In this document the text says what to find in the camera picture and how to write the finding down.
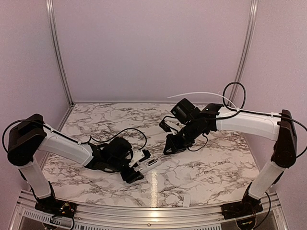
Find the white remote control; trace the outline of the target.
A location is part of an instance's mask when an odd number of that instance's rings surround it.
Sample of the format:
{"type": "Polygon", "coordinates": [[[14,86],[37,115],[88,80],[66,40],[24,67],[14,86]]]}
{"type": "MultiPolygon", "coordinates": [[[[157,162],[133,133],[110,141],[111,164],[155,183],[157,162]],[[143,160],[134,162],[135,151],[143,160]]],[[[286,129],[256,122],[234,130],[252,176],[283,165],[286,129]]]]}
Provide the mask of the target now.
{"type": "Polygon", "coordinates": [[[147,173],[157,166],[161,165],[161,161],[157,158],[149,159],[146,162],[142,162],[139,166],[135,168],[135,171],[140,171],[141,173],[147,173]]]}

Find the white battery cover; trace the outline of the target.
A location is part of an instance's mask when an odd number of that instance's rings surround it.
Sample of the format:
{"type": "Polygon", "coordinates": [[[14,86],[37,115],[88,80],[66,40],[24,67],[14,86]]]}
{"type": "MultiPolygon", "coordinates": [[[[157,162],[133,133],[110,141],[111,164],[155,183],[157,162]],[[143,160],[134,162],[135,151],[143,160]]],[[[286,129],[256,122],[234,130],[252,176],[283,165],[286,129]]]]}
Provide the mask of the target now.
{"type": "Polygon", "coordinates": [[[190,207],[191,195],[185,194],[183,197],[183,207],[190,207]]]}

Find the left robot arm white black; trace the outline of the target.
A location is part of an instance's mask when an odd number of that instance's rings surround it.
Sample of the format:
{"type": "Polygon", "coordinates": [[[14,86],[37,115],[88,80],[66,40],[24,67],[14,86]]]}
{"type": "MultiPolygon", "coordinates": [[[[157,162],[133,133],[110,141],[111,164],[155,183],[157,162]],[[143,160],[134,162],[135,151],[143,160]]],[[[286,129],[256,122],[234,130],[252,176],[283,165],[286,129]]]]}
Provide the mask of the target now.
{"type": "Polygon", "coordinates": [[[120,173],[129,184],[143,178],[135,167],[151,156],[144,147],[133,150],[132,145],[118,135],[98,145],[76,141],[47,125],[40,114],[12,122],[3,133],[9,134],[8,144],[2,145],[9,162],[18,167],[36,200],[50,213],[57,213],[61,206],[34,159],[37,151],[59,155],[90,170],[120,173]]]}

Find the aluminium frame post left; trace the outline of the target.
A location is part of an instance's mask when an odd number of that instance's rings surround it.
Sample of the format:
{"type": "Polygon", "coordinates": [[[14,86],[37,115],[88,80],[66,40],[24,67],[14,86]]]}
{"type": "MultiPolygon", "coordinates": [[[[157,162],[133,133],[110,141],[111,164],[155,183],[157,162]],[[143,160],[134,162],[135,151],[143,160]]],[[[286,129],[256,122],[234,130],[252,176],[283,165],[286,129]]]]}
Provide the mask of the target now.
{"type": "Polygon", "coordinates": [[[55,52],[55,58],[56,63],[59,70],[60,79],[63,85],[64,94],[66,97],[66,100],[68,102],[68,105],[72,107],[74,105],[71,91],[69,89],[68,79],[66,76],[62,55],[60,51],[60,45],[59,45],[59,38],[57,33],[57,26],[56,26],[56,18],[55,18],[55,11],[54,11],[54,3],[52,0],[46,0],[46,8],[47,8],[47,16],[48,16],[48,22],[51,32],[51,39],[53,44],[53,49],[55,52]]]}

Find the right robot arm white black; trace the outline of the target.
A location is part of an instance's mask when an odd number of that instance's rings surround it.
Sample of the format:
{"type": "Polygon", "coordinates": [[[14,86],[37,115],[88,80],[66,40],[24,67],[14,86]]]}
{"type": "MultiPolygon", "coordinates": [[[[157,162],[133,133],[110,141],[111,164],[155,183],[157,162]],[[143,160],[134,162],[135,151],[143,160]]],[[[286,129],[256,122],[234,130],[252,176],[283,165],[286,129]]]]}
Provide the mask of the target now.
{"type": "Polygon", "coordinates": [[[256,202],[267,189],[296,161],[297,136],[288,110],[266,115],[242,110],[236,112],[218,103],[210,103],[200,110],[183,99],[171,113],[184,127],[175,135],[166,136],[164,155],[183,152],[192,147],[198,136],[215,131],[235,131],[275,141],[271,159],[247,187],[242,201],[237,205],[243,215],[249,214],[256,207],[256,202]]]}

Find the aluminium front rail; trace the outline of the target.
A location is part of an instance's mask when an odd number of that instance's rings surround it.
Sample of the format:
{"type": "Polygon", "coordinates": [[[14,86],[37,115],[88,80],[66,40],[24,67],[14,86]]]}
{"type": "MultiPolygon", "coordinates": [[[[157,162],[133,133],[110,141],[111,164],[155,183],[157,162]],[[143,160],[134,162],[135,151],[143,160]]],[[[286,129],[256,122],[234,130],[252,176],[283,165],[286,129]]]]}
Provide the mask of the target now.
{"type": "Polygon", "coordinates": [[[259,230],[288,229],[276,193],[261,200],[263,210],[240,218],[226,218],[224,204],[195,207],[117,207],[76,203],[74,218],[35,209],[31,192],[22,191],[9,224],[11,230],[259,230]]]}

